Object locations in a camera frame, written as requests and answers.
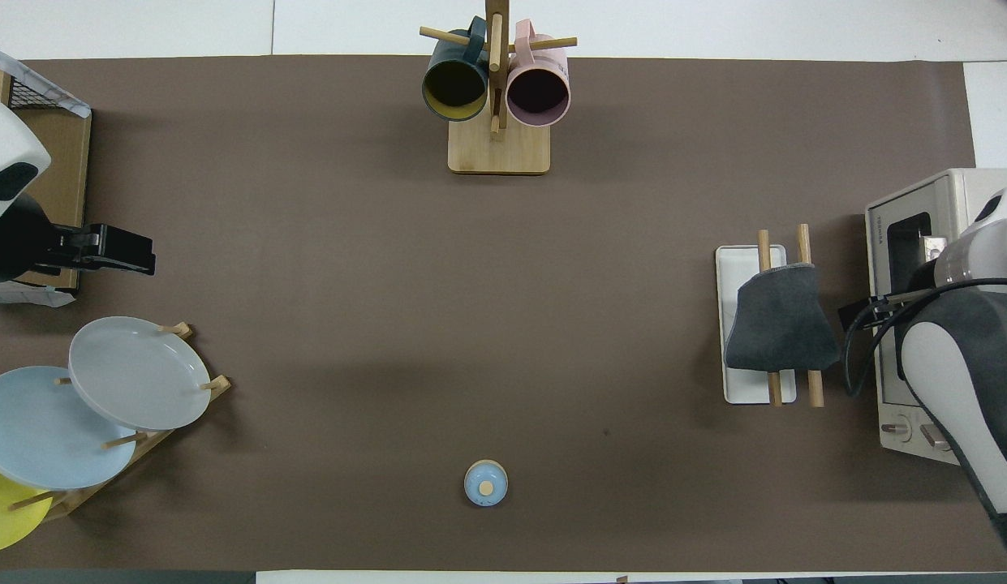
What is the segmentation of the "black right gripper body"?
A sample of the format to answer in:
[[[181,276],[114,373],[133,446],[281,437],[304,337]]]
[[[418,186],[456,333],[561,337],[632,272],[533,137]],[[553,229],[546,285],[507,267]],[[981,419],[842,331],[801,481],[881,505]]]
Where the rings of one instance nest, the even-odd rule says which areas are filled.
[[[921,300],[921,297],[934,289],[936,261],[928,261],[911,274],[903,290],[893,290],[885,295],[884,303],[888,306],[889,318],[900,314],[893,326],[907,325],[916,318],[919,311],[932,303],[931,299]]]

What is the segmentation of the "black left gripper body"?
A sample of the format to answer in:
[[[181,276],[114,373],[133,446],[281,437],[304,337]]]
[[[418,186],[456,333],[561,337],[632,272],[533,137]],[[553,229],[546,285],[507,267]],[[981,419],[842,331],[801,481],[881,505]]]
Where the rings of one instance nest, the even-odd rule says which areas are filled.
[[[58,276],[61,267],[48,260],[61,236],[54,223],[30,195],[20,195],[0,217],[0,282],[16,280],[28,271]]]

